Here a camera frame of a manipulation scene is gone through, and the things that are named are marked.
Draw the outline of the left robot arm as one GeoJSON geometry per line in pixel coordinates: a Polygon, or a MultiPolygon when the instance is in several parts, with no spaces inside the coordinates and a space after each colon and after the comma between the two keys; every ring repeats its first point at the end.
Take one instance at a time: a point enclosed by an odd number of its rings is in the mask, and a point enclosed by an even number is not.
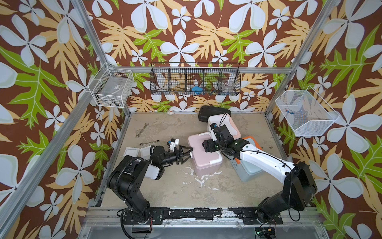
{"type": "Polygon", "coordinates": [[[192,147],[180,145],[166,151],[163,146],[152,145],[148,160],[127,155],[108,177],[107,188],[127,205],[127,212],[135,221],[144,223],[150,216],[150,203],[140,191],[143,179],[159,180],[166,167],[184,164],[191,158],[193,150],[192,147]]]}

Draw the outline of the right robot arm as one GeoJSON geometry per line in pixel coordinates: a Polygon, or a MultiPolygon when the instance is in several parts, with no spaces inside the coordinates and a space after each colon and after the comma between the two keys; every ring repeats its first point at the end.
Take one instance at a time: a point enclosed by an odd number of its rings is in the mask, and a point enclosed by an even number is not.
{"type": "Polygon", "coordinates": [[[212,139],[205,140],[205,152],[220,151],[241,162],[252,164],[270,174],[283,184],[283,189],[272,197],[265,198],[256,208],[256,219],[268,223],[280,212],[294,209],[303,211],[318,191],[309,166],[279,159],[258,148],[249,141],[234,139],[226,125],[210,125],[212,139]]]}

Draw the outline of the white first aid kit box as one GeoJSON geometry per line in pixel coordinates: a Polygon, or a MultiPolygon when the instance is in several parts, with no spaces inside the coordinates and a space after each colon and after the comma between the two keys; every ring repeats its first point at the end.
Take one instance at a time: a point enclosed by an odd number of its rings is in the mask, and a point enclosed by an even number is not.
{"type": "Polygon", "coordinates": [[[229,114],[220,114],[220,115],[210,116],[208,119],[209,132],[212,132],[212,129],[210,126],[213,123],[215,123],[217,126],[226,125],[227,129],[229,130],[229,132],[231,133],[234,139],[241,138],[241,133],[229,114]]]}

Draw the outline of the blue orange first aid kit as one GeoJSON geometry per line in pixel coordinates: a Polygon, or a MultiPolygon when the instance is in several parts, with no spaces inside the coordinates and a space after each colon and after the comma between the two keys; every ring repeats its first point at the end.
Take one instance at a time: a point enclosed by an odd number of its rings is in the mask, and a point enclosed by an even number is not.
{"type": "Polygon", "coordinates": [[[230,162],[242,182],[249,182],[263,172],[259,167],[243,160],[234,159],[230,162]]]}

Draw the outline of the pink first aid kit box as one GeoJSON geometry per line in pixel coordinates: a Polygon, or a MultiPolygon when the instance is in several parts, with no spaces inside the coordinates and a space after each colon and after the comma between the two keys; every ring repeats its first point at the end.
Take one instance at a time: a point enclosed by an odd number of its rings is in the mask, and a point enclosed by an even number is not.
{"type": "Polygon", "coordinates": [[[223,158],[219,151],[205,152],[203,142],[212,139],[211,133],[204,132],[188,137],[188,144],[193,148],[191,152],[192,163],[198,177],[217,172],[223,158]]]}

